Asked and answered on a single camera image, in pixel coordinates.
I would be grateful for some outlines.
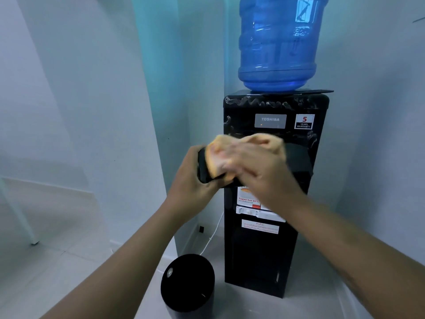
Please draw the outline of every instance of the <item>round black lid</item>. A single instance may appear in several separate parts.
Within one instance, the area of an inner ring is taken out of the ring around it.
[[[176,258],[165,270],[161,295],[165,304],[174,311],[194,311],[210,299],[214,284],[211,263],[198,254],[186,254]]]

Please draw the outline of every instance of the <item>blue water jug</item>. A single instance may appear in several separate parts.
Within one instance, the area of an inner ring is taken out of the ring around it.
[[[262,92],[292,91],[316,73],[316,50],[328,0],[241,0],[238,77]]]

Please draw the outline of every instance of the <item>yellow cloth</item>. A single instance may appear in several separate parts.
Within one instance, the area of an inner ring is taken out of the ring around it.
[[[217,135],[217,137],[205,148],[205,161],[207,163],[208,171],[212,178],[218,177],[225,173],[223,167],[227,163],[231,163],[231,159],[226,156],[226,147],[230,144],[244,142],[254,143],[261,145],[265,149],[278,155],[286,161],[286,152],[284,141],[274,135],[266,133],[257,133],[246,136],[242,139],[237,139],[230,135]],[[232,180],[236,175],[234,173],[226,173],[224,179],[226,181]]]

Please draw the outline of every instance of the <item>gray label panel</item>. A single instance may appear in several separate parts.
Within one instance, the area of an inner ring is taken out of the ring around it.
[[[256,128],[284,129],[286,126],[286,114],[256,114]]]

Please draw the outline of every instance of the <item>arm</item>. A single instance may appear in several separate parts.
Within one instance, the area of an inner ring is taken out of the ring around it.
[[[227,154],[244,185],[318,249],[376,319],[423,318],[425,267],[345,221],[301,191],[284,161],[258,145]]]
[[[198,151],[191,147],[155,214],[104,264],[41,319],[134,318],[143,295],[171,238],[198,214],[223,180],[199,182]]]

